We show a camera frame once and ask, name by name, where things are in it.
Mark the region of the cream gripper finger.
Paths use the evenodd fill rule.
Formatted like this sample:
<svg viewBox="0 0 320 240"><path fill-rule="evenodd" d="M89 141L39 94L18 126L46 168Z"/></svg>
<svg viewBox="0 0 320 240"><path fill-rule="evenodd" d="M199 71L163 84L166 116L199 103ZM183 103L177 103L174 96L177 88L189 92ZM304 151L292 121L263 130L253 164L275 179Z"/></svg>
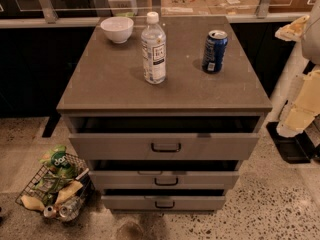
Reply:
<svg viewBox="0 0 320 240"><path fill-rule="evenodd" d="M309 15L304 15L290 24L280 27L275 32L275 36L284 41L300 42L309 18Z"/></svg>

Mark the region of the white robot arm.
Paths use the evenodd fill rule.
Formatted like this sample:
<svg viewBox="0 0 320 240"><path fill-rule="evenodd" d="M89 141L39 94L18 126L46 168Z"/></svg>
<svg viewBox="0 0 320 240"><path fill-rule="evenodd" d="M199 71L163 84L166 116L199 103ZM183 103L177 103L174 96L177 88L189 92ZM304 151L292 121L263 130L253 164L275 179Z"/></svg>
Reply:
<svg viewBox="0 0 320 240"><path fill-rule="evenodd" d="M309 15L280 27L275 36L300 42L302 56L314 64L309 73L292 82L288 104L276 127L280 136L291 138L301 134L320 114L320 0L316 0Z"/></svg>

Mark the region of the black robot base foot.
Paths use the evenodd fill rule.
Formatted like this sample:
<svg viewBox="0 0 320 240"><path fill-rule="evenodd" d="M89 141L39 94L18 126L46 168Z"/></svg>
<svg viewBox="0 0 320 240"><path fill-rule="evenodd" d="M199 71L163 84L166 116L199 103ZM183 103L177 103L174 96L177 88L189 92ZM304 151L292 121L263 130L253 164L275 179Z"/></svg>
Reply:
<svg viewBox="0 0 320 240"><path fill-rule="evenodd" d="M284 161L296 164L320 159L320 145L315 146L306 132L294 137L282 137L277 133L277 125L277 122L269 122L266 128Z"/></svg>

